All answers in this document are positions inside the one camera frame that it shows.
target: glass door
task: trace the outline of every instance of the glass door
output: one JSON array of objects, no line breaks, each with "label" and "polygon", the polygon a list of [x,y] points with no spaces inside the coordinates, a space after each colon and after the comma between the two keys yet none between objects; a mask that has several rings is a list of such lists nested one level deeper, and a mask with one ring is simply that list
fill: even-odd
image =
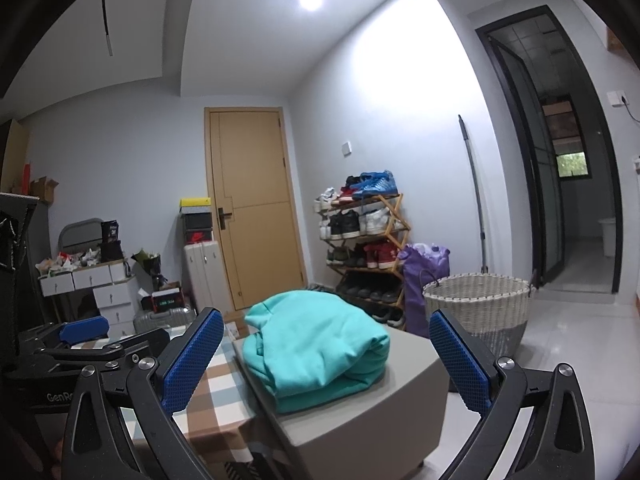
[{"label": "glass door", "polygon": [[517,54],[489,38],[504,78],[501,79],[511,115],[523,146],[522,154],[534,218],[534,269],[542,283],[551,281],[564,267],[564,218],[558,161],[538,93],[526,65]]}]

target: metal screw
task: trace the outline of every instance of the metal screw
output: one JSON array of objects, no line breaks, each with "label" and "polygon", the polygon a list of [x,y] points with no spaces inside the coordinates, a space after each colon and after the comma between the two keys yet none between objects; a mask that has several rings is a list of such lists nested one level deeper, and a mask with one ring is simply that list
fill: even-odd
[{"label": "metal screw", "polygon": [[511,370],[515,365],[515,361],[510,357],[501,357],[498,359],[498,366],[505,370]]},{"label": "metal screw", "polygon": [[151,368],[154,367],[155,364],[156,364],[156,360],[153,359],[152,357],[144,357],[140,359],[140,362],[138,363],[138,368],[140,368],[141,370],[150,370]]},{"label": "metal screw", "polygon": [[564,363],[559,365],[558,371],[566,377],[571,377],[574,374],[574,369]]},{"label": "metal screw", "polygon": [[82,371],[80,372],[82,374],[82,377],[91,377],[95,372],[95,368],[91,365],[87,365],[85,366]]}]

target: yellow box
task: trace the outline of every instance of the yellow box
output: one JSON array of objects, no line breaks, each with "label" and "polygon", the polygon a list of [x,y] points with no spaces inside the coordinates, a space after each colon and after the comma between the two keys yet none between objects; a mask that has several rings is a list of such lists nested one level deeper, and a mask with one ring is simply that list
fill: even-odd
[{"label": "yellow box", "polygon": [[180,207],[194,207],[194,206],[206,206],[206,205],[211,205],[211,199],[208,196],[180,199]]}]

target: gray suitcase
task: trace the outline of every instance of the gray suitcase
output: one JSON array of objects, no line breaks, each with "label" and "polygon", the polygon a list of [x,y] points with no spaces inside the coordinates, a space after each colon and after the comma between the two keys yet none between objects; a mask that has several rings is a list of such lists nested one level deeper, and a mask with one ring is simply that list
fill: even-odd
[{"label": "gray suitcase", "polygon": [[147,312],[133,320],[136,333],[144,333],[156,328],[171,328],[174,326],[189,326],[196,319],[196,311],[192,308],[172,308],[166,312]]}]

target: black cable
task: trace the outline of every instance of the black cable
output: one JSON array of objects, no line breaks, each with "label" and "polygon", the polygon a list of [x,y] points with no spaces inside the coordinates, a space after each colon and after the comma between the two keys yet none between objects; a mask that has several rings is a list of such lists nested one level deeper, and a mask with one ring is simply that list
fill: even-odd
[{"label": "black cable", "polygon": [[631,117],[636,123],[640,124],[640,121],[638,121],[638,119],[636,119],[631,113],[631,110],[629,110],[629,104],[626,102],[626,99],[624,97],[622,98],[622,104],[625,105],[626,112],[629,114],[629,117]]},{"label": "black cable", "polygon": [[111,50],[111,40],[109,38],[109,24],[107,23],[107,2],[102,0],[102,20],[104,22],[104,33],[107,36],[107,48],[109,49],[109,56],[113,56],[113,50]]}]

